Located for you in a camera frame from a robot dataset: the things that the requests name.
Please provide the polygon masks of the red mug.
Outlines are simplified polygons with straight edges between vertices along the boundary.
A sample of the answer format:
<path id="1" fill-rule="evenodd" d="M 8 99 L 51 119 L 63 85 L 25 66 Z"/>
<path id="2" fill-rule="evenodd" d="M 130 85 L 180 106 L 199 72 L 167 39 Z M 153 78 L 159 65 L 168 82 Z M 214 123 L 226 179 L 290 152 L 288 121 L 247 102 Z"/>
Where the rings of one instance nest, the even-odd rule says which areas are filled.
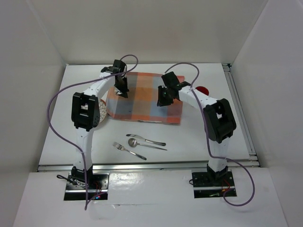
<path id="1" fill-rule="evenodd" d="M 199 92 L 201 92 L 201 93 L 203 93 L 203 94 L 209 96 L 209 90 L 208 90 L 206 87 L 204 87 L 204 86 L 197 86 L 196 89 L 197 89 Z"/>

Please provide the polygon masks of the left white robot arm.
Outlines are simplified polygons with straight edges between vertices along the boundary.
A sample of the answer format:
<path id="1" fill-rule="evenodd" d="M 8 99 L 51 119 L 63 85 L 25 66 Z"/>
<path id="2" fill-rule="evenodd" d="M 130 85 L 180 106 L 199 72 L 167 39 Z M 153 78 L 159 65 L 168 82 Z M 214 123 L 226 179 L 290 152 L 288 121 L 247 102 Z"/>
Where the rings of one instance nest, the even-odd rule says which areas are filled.
<path id="1" fill-rule="evenodd" d="M 100 122 L 99 97 L 111 87 L 117 96 L 128 97 L 127 66 L 122 60 L 114 60 L 112 66 L 104 67 L 99 76 L 84 92 L 72 97 L 71 120 L 76 128 L 76 149 L 79 152 L 71 170 L 71 177 L 77 184 L 87 189 L 93 184 L 93 164 L 91 158 L 94 128 Z"/>

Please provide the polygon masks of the orange checked cloth placemat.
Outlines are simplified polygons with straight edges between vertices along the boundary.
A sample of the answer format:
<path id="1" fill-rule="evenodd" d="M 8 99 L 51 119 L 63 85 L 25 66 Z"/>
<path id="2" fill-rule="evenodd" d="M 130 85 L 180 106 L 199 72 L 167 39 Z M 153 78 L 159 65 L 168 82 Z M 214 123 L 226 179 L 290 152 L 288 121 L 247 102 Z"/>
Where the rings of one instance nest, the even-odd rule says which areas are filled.
<path id="1" fill-rule="evenodd" d="M 115 120 L 157 122 L 176 124 L 181 122 L 183 103 L 174 100 L 168 106 L 157 106 L 158 86 L 163 86 L 161 74 L 130 72 L 127 74 L 129 92 L 124 98 L 115 94 L 115 88 L 108 90 L 107 113 Z"/>

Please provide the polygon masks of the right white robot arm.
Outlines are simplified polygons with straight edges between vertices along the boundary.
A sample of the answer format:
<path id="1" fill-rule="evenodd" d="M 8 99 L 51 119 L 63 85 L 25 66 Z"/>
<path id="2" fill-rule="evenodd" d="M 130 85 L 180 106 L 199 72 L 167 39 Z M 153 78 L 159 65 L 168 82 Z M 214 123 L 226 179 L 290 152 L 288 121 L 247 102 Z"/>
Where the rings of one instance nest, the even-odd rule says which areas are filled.
<path id="1" fill-rule="evenodd" d="M 210 156 L 206 179 L 209 184 L 218 185 L 228 172 L 228 146 L 236 129 L 229 101 L 212 98 L 193 88 L 190 83 L 180 82 L 174 72 L 164 74 L 161 78 L 164 86 L 158 86 L 157 106 L 168 106 L 178 100 L 201 112 Z"/>

